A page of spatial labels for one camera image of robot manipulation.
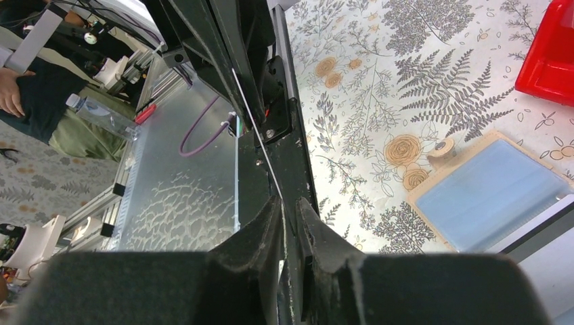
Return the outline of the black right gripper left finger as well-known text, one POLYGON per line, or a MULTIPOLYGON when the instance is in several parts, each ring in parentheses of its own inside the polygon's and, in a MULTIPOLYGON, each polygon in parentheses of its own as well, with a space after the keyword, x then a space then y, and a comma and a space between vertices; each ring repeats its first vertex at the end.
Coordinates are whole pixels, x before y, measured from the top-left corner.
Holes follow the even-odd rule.
POLYGON ((18 306, 19 324, 276 324, 282 203, 210 251, 66 253, 18 306))

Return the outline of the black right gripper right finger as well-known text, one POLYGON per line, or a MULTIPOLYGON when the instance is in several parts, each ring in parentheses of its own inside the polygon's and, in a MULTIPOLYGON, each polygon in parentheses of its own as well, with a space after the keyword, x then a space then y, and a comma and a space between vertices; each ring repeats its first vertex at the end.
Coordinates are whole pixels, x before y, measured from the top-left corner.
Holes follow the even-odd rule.
POLYGON ((308 324, 549 324, 533 286, 500 254, 367 254, 296 203, 308 324))

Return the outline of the beige card holder wallet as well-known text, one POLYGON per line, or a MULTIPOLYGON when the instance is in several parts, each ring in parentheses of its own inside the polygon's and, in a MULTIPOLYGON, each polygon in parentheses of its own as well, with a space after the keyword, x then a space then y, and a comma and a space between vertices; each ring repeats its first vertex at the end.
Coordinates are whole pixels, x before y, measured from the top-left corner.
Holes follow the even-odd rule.
POLYGON ((573 181, 492 130, 440 156, 407 202, 447 248, 482 253, 572 193, 573 181))

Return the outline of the white card with magnetic stripe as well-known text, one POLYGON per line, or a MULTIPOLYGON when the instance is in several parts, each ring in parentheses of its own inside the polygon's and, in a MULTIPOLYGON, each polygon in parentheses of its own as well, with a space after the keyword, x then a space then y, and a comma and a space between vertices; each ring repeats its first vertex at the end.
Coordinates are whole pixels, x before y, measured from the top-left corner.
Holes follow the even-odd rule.
POLYGON ((502 238, 488 253, 510 257, 529 278, 554 324, 573 323, 573 195, 502 238))

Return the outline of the red plastic bin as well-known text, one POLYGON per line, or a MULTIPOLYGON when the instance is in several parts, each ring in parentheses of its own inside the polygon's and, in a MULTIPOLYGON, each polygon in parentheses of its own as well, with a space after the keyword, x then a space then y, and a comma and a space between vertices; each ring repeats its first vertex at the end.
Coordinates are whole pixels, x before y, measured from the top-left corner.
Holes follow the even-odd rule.
POLYGON ((573 1, 551 1, 516 78, 517 91, 573 106, 573 1))

